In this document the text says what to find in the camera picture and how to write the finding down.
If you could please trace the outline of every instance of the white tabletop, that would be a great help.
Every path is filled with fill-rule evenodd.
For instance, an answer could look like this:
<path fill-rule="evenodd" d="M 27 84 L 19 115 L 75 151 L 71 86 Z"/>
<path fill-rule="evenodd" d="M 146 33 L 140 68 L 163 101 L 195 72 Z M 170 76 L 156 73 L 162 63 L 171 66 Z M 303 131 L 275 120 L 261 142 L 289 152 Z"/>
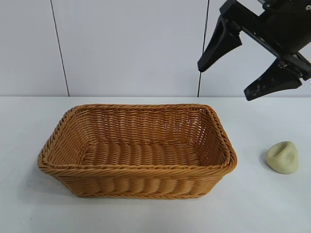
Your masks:
<path fill-rule="evenodd" d="M 69 108 L 85 103 L 203 103 L 212 106 L 238 166 L 206 196 L 190 200 L 84 199 L 36 166 Z M 309 233 L 311 98 L 0 97 L 2 233 Z M 264 163 L 275 143 L 293 141 L 299 169 Z"/>

